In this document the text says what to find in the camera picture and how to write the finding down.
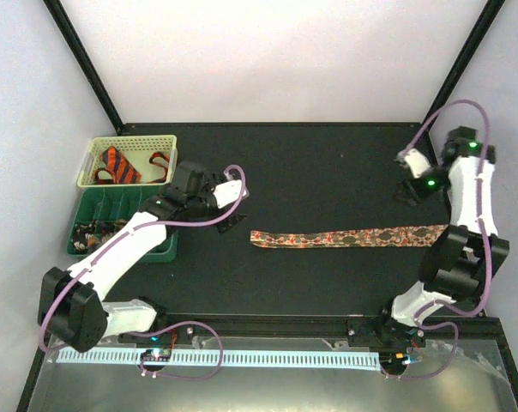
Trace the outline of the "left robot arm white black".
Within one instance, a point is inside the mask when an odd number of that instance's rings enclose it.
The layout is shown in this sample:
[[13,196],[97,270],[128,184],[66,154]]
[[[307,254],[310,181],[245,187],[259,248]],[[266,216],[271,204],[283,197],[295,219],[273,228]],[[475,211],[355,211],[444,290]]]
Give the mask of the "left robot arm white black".
[[238,221],[235,211],[248,194],[247,177],[239,165],[211,173],[199,163],[181,162],[172,180],[142,202],[112,238],[66,270],[53,267],[44,274],[39,348],[50,351],[48,336],[80,353],[106,337],[123,334],[162,341],[169,323],[155,304],[143,298],[108,302],[106,296],[129,269],[179,228],[229,229]]

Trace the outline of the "floral patterned tie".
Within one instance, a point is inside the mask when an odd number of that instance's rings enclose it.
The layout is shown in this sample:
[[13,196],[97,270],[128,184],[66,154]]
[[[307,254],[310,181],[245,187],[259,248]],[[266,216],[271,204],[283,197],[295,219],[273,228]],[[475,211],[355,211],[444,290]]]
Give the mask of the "floral patterned tie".
[[320,233],[250,232],[250,243],[266,249],[323,249],[360,247],[429,247],[446,225],[339,230]]

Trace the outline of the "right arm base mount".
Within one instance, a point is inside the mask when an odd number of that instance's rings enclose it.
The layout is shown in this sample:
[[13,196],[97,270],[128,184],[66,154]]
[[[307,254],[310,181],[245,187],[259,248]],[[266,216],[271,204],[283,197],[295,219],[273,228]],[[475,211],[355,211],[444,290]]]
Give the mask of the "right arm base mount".
[[346,331],[350,346],[369,347],[371,350],[406,350],[425,346],[425,339],[419,335],[417,327],[401,324],[390,316],[349,318]]

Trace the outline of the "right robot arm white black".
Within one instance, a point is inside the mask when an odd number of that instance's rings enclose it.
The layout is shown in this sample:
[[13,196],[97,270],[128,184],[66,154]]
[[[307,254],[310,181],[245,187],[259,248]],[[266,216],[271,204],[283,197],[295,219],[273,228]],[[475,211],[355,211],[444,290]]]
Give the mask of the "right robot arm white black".
[[438,166],[415,148],[396,160],[412,174],[398,184],[396,200],[417,205],[438,191],[449,191],[451,212],[448,226],[424,254],[418,280],[378,315],[374,333],[385,346],[409,340],[427,317],[446,305],[482,298],[486,283],[509,255],[509,242],[499,237],[491,213],[496,151],[478,140],[475,129],[451,130]]

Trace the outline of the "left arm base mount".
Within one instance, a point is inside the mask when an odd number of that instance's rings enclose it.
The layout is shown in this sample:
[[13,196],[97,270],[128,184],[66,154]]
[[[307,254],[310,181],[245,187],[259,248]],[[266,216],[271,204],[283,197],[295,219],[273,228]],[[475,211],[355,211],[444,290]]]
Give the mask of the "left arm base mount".
[[147,330],[120,334],[117,337],[117,342],[135,344],[137,347],[167,348],[178,342],[188,342],[201,328],[194,321],[174,324],[172,318],[160,314]]

